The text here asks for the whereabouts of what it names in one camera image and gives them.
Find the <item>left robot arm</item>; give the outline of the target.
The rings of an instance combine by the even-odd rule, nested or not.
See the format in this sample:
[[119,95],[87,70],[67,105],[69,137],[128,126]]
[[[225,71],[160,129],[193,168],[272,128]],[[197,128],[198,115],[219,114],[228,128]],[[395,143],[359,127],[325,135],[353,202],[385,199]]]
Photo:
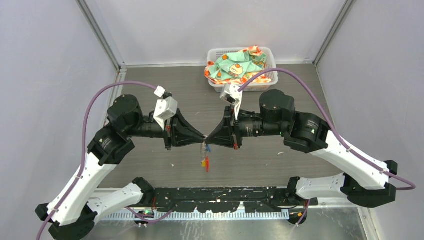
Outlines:
[[150,115],[144,115],[133,95],[118,97],[107,111],[108,124],[88,144],[75,176],[50,203],[37,206],[36,215],[50,224],[55,240],[80,240],[104,217],[132,205],[151,206],[155,189],[137,177],[108,196],[93,199],[100,183],[134,148],[134,137],[163,139],[165,148],[201,144],[205,136],[183,117],[171,96],[160,99]]

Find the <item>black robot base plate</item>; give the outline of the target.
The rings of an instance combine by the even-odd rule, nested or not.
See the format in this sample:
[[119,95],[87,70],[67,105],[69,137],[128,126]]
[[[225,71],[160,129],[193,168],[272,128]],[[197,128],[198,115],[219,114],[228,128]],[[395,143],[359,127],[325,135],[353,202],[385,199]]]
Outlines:
[[307,201],[278,187],[158,187],[142,198],[138,207],[168,212],[276,213],[304,207]]

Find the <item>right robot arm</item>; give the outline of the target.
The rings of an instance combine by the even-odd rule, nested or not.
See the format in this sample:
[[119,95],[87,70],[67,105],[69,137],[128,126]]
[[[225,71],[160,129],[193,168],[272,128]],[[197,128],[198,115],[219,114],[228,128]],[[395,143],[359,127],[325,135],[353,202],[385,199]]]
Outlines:
[[382,173],[388,170],[396,174],[395,161],[371,158],[365,163],[338,141],[325,120],[296,111],[294,98],[280,90],[262,93],[259,108],[256,113],[227,106],[206,143],[238,149],[247,137],[281,136],[291,150],[318,157],[341,170],[329,177],[291,177],[285,190],[291,205],[313,198],[342,198],[361,207],[376,208],[395,201],[396,187],[390,184],[389,175]]

